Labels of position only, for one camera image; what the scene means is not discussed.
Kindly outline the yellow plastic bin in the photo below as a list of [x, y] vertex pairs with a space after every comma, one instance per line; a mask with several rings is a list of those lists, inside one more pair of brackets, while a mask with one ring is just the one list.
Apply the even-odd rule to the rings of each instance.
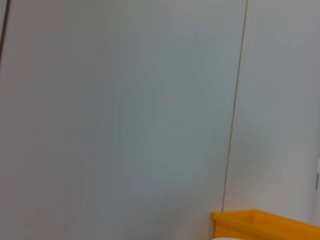
[[214, 211], [214, 238], [320, 240], [320, 227], [258, 209]]

